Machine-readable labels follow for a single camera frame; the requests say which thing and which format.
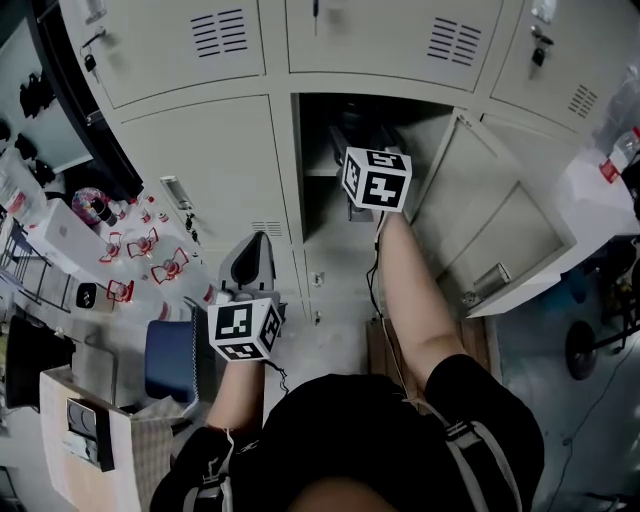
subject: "person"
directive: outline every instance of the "person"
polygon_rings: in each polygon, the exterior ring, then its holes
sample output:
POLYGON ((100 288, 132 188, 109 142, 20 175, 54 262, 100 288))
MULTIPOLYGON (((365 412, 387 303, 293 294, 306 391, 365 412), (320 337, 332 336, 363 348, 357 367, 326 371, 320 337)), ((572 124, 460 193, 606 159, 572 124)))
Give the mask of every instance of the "person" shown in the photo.
MULTIPOLYGON (((444 421, 478 422, 499 444, 515 494, 485 443, 464 454, 486 509, 530 510, 544 466, 537 423, 466 354, 404 215, 386 217, 380 271, 402 356, 444 421)), ((442 422, 419 415, 388 377, 307 382, 273 408, 264 427, 263 390, 264 364, 227 365, 207 426, 156 489, 152 512, 476 509, 442 422)))

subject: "wheel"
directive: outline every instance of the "wheel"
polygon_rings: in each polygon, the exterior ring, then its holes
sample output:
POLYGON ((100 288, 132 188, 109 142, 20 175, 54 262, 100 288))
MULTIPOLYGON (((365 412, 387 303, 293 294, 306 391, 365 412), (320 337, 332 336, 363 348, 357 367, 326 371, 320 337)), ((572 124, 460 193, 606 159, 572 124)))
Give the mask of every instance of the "wheel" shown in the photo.
POLYGON ((590 350, 595 345, 596 336, 586 322, 575 322, 565 341, 565 357, 569 373, 576 380, 588 378, 596 367, 598 352, 590 350))

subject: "gray floor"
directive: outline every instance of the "gray floor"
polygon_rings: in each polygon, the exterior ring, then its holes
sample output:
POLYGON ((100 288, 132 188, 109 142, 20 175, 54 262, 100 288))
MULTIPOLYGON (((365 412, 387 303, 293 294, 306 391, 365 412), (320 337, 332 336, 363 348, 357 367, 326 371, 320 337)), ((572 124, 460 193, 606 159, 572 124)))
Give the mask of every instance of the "gray floor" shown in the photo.
POLYGON ((639 489, 640 347, 631 338, 620 354, 603 349, 595 373, 585 381, 573 380, 564 363, 564 339, 571 324, 588 322, 598 339, 617 330, 600 323, 602 306, 595 281, 590 281, 584 304, 558 301, 557 290, 551 293, 496 318, 503 383, 531 409, 544 436, 545 470, 534 511, 549 509, 572 449, 552 510, 603 510, 602 503, 584 494, 633 494, 639 489))

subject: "cable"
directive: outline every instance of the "cable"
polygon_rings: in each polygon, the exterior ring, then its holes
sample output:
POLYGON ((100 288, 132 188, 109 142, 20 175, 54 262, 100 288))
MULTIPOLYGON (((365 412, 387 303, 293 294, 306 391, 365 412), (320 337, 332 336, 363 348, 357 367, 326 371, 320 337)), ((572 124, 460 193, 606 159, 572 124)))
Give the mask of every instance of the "cable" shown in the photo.
POLYGON ((273 368, 275 371, 280 372, 280 377, 282 377, 282 379, 280 380, 280 389, 284 391, 284 396, 287 396, 289 394, 289 388, 287 387, 286 383, 287 372, 284 371, 284 368, 279 368, 268 359, 264 359, 262 362, 268 366, 271 366, 271 368, 273 368))
MULTIPOLYGON (((400 379, 400 382, 402 383, 402 388, 404 389, 404 394, 405 394, 405 396, 408 396, 407 386, 406 386, 406 384, 404 382, 404 379, 402 378, 402 372, 400 371, 400 365, 398 364, 398 358, 396 357, 396 352, 395 352, 395 349, 393 347, 393 343, 391 342, 391 337, 389 336, 389 332, 387 331, 387 326, 384 323, 384 315, 382 314, 382 311, 380 311, 380 308, 378 307, 378 302, 376 301, 376 298, 374 297, 374 294, 373 294, 373 280, 374 280, 376 272, 378 270, 378 263, 380 261, 380 251, 379 251, 378 239, 380 237, 380 232, 382 231, 382 227, 384 225, 384 221, 385 221, 385 212, 382 212, 382 214, 380 215, 380 220, 378 221, 378 227, 376 229, 376 237, 375 237, 375 244, 374 244, 374 250, 375 250, 376 259, 375 259, 375 262, 373 263, 373 266, 366 273, 366 279, 367 279, 367 285, 369 287, 369 297, 371 298, 371 303, 373 304, 373 307, 376 310, 378 318, 380 319, 380 323, 382 324, 382 331, 384 333, 384 339, 385 339, 386 343, 389 345, 389 350, 391 351, 391 355, 393 356, 393 363, 394 363, 394 365, 396 367, 396 371, 398 372, 398 378, 400 379)), ((378 292, 380 291, 380 283, 379 283, 379 281, 378 281, 377 291, 378 292)))
POLYGON ((564 482, 564 477, 565 477, 565 475, 567 473, 567 467, 569 467, 569 462, 571 462, 571 458, 573 457, 573 441, 575 440, 576 436, 580 432, 580 429, 582 429, 584 424, 587 422, 587 419, 589 419, 589 416, 591 415, 593 410, 598 406, 598 404, 600 402, 602 402, 602 399, 607 394, 607 391, 609 391, 609 388, 611 387, 611 384, 613 383, 613 379, 615 378, 616 373, 618 373, 618 369, 622 366, 622 363, 624 363, 627 360, 627 358, 631 355, 631 352, 633 352, 633 349, 636 347, 636 343, 638 343, 638 339, 637 338, 633 342, 633 345, 629 349, 629 352, 627 352, 625 354, 625 356, 618 362, 616 367, 613 369, 613 372, 611 373, 611 377, 609 378, 609 381, 607 382, 606 386, 602 390, 602 393, 600 394, 598 399, 595 402, 593 402, 591 407, 589 407, 589 410, 584 415, 584 418, 582 418, 582 421, 580 422, 578 427, 573 432, 573 435, 571 435, 570 437, 567 437, 564 441, 562 441, 562 444, 564 446, 568 446, 569 447, 569 456, 567 457, 567 460, 565 461, 564 466, 562 468, 562 473, 560 474, 560 481, 558 482, 558 487, 556 487, 556 491, 553 493, 553 498, 551 498, 551 503, 549 503, 549 506, 547 507, 547 512, 550 512, 551 507, 553 507, 553 504, 555 503, 556 498, 558 497, 558 493, 560 492, 560 489, 562 488, 562 484, 564 482))

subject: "white cable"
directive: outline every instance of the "white cable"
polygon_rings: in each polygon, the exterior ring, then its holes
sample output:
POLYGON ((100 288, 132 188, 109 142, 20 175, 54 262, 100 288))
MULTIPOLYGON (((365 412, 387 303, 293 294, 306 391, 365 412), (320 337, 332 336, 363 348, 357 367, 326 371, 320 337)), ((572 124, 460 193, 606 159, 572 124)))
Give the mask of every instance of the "white cable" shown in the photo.
MULTIPOLYGON (((378 303, 378 309, 380 309, 380 311, 382 311, 382 302, 380 301, 380 272, 377 272, 377 276, 376 276, 376 302, 378 303)), ((398 359, 396 358, 396 351, 393 349, 393 343, 391 343, 391 337, 389 336, 389 333, 387 332, 387 326, 384 323, 384 317, 383 315, 378 315, 378 317, 380 318, 380 323, 382 324, 382 330, 384 332, 384 339, 386 340, 387 344, 389 345, 389 350, 391 350, 391 355, 393 356, 393 364, 395 364, 396 366, 396 371, 398 372, 398 377, 400 378, 400 382, 402 383, 402 388, 404 389, 404 394, 407 396, 407 398, 409 397, 409 392, 407 391, 407 385, 404 383, 404 379, 402 378, 402 372, 400 371, 400 365, 398 364, 398 359)))

